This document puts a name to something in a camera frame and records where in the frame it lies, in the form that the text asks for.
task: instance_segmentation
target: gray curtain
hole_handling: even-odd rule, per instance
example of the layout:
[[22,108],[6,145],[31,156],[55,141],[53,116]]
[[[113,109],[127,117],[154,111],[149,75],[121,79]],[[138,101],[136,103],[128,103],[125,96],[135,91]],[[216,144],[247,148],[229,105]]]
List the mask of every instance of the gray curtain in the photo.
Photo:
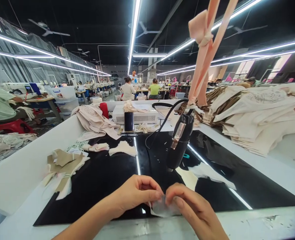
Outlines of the gray curtain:
[[[21,33],[16,27],[12,26],[1,17],[0,17],[0,27],[2,29],[3,34],[11,36],[21,42],[25,42],[26,44],[29,44],[31,46],[35,46],[35,47],[44,49],[45,51],[48,51],[50,53],[61,56],[59,49],[56,48],[50,42],[46,42],[41,37],[34,35],[32,33],[28,35]],[[39,54],[28,48],[24,48],[16,44],[12,44],[1,39],[0,39],[0,51],[9,52],[15,55]],[[83,59],[71,53],[68,53],[68,55],[72,61],[95,68],[93,64],[85,62]],[[39,59],[39,60],[57,64],[57,65],[68,66],[68,67],[72,67],[72,68],[83,70],[83,71],[90,71],[90,69],[86,69],[76,64],[72,64],[72,66],[69,66],[68,64],[66,64],[64,60],[60,60],[56,58]],[[52,79],[48,75],[54,75],[58,83],[67,83],[66,74],[71,73],[71,71],[66,69],[34,63],[34,62],[26,61],[26,60],[19,60],[16,58],[0,55],[0,83],[8,82],[8,81],[38,83],[39,80],[44,79],[44,76],[42,76],[42,74],[39,74],[38,71],[35,71],[34,68],[42,68],[47,78],[46,80],[48,82],[50,82],[50,80]],[[82,76],[82,79],[84,78],[84,80],[82,80],[83,82],[86,82],[87,78],[91,80],[91,77],[88,74],[81,73],[81,72],[79,72],[79,74]]]

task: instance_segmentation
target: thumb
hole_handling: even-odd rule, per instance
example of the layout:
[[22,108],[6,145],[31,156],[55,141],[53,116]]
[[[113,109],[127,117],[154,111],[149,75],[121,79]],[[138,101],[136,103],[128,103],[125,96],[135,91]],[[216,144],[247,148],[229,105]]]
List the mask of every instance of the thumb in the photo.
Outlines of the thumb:
[[161,199],[161,193],[156,190],[143,190],[140,191],[140,202],[153,202]]
[[198,216],[195,214],[189,204],[186,203],[186,201],[176,196],[173,198],[173,202],[179,208],[180,213],[188,221],[188,223],[191,225],[196,233],[200,229],[203,232],[208,231],[208,227],[206,226],[206,224],[198,218]]

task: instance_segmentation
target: smartphone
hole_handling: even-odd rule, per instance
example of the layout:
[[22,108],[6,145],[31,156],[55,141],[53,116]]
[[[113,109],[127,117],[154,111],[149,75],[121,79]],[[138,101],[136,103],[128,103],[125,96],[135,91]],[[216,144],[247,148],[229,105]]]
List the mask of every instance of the smartphone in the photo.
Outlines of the smartphone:
[[124,113],[124,131],[134,132],[134,114],[133,112]]

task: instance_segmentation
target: ceiling fan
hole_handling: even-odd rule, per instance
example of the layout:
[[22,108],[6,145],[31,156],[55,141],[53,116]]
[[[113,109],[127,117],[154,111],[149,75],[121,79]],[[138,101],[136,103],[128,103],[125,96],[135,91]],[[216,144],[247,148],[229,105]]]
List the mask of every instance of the ceiling fan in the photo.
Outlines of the ceiling fan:
[[193,53],[183,53],[183,54],[188,54],[189,56],[191,56],[192,54],[195,54],[195,53],[198,53],[198,51],[197,52],[193,52]]
[[143,36],[148,33],[161,33],[162,32],[162,31],[147,31],[146,27],[143,25],[143,22],[139,22],[139,24],[141,25],[141,28],[143,29],[143,33],[138,35],[136,38],[139,38],[140,36]]
[[84,52],[81,48],[78,48],[78,50],[79,50],[79,51],[82,51],[82,52],[75,52],[75,53],[80,53],[80,54],[83,54],[83,55],[85,55],[85,56],[88,57],[87,53],[89,53],[90,51],[86,51],[86,52]]
[[256,28],[250,28],[250,29],[241,29],[239,27],[234,27],[234,26],[228,26],[227,29],[230,29],[230,28],[233,28],[234,30],[236,30],[237,32],[235,34],[232,34],[231,36],[229,37],[226,37],[224,39],[227,39],[227,38],[230,38],[230,37],[233,37],[234,35],[237,35],[237,34],[241,34],[241,33],[244,33],[244,32],[248,32],[248,31],[252,31],[252,30],[258,30],[258,29],[261,29],[261,28],[265,28],[267,27],[268,25],[265,25],[265,26],[261,26],[261,27],[256,27]]
[[44,29],[46,32],[42,35],[43,37],[46,37],[47,35],[50,35],[50,34],[58,34],[58,35],[62,35],[62,36],[71,36],[70,34],[67,34],[67,33],[59,33],[59,32],[53,32],[51,31],[48,26],[43,23],[43,22],[35,22],[33,21],[32,19],[28,19],[30,22],[34,23],[35,25],[39,26],[40,28]]

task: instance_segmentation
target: white shirt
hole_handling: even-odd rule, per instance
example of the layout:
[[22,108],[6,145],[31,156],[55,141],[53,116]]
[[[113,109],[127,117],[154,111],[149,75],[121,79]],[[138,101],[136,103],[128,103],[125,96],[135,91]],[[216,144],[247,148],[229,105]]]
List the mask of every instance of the white shirt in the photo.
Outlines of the white shirt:
[[128,84],[128,83],[124,84],[121,87],[121,91],[123,92],[123,97],[122,97],[123,101],[127,101],[129,99],[134,100],[134,95],[132,93],[136,93],[136,91],[132,84]]

